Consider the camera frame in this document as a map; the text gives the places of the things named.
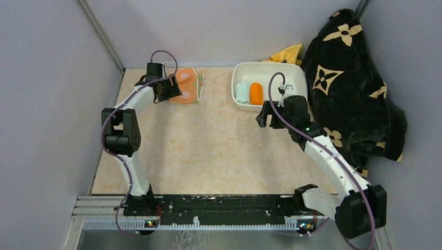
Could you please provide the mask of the orange polka dot towel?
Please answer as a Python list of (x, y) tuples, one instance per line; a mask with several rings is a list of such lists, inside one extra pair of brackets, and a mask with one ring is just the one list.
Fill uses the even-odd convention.
[(181, 95), (169, 100), (173, 104), (199, 103), (202, 97), (204, 71), (190, 68), (179, 68), (176, 73)]

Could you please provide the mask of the plain bright orange towel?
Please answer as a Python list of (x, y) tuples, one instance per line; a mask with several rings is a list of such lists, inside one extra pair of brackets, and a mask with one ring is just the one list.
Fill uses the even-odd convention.
[(251, 105), (263, 105), (263, 87), (258, 82), (254, 82), (250, 86), (250, 104)]

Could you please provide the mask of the light mint green towel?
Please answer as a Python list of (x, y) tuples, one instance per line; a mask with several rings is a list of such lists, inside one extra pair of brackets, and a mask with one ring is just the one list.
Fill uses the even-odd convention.
[(242, 82), (237, 84), (235, 100), (241, 104), (250, 104), (250, 88), (250, 83)]

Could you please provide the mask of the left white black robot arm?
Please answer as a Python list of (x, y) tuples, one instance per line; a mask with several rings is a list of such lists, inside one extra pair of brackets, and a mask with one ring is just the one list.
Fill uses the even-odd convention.
[(105, 153), (116, 159), (128, 185), (128, 193), (121, 206), (126, 216), (152, 215), (156, 213), (157, 206), (140, 160), (142, 136), (137, 114), (150, 104), (179, 95), (181, 91), (175, 75), (168, 74), (163, 63), (149, 62), (146, 74), (135, 84), (128, 97), (101, 112), (101, 146)]

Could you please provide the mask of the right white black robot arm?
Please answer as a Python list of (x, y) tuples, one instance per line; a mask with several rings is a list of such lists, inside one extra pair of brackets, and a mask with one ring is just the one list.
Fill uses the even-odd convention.
[(332, 219), (339, 232), (352, 239), (386, 224), (387, 193), (381, 185), (371, 185), (337, 151), (325, 130), (310, 120), (306, 98), (300, 95), (278, 102), (264, 101), (256, 117), (261, 128), (287, 129), (291, 139), (327, 174), (336, 193), (315, 184), (295, 189), (293, 207), (301, 215), (319, 212)]

